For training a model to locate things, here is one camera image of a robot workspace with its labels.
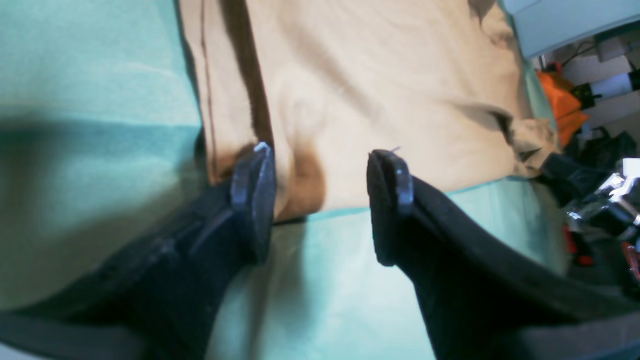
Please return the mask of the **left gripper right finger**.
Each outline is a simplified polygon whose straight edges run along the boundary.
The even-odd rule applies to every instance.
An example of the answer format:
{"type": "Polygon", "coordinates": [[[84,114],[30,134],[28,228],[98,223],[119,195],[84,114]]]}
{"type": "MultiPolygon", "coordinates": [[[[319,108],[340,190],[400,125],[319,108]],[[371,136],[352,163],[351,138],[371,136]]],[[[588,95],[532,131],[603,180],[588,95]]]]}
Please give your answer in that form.
{"type": "Polygon", "coordinates": [[[412,282],[437,360],[637,360],[639,303],[496,239],[388,150],[368,157],[378,262],[412,282]]]}

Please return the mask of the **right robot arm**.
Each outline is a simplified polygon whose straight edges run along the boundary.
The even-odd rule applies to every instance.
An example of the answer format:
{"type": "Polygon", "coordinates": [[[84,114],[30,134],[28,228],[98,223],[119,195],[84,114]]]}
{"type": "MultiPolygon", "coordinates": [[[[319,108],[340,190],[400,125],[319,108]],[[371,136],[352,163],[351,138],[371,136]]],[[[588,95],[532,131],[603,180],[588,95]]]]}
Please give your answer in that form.
{"type": "Polygon", "coordinates": [[[639,289],[639,157],[628,132],[599,127],[571,137],[541,166],[566,214],[569,275],[597,286],[639,289]]]}

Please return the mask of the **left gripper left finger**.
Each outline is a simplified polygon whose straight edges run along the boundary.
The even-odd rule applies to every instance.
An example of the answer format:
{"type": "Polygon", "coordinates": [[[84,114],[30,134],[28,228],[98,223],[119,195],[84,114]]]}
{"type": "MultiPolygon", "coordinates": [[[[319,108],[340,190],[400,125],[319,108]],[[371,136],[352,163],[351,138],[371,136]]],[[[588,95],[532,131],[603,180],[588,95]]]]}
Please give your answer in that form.
{"type": "Polygon", "coordinates": [[[227,287],[268,257],[274,204],[274,150],[260,142],[72,284],[2,311],[1,344],[50,360],[202,360],[227,287]]]}

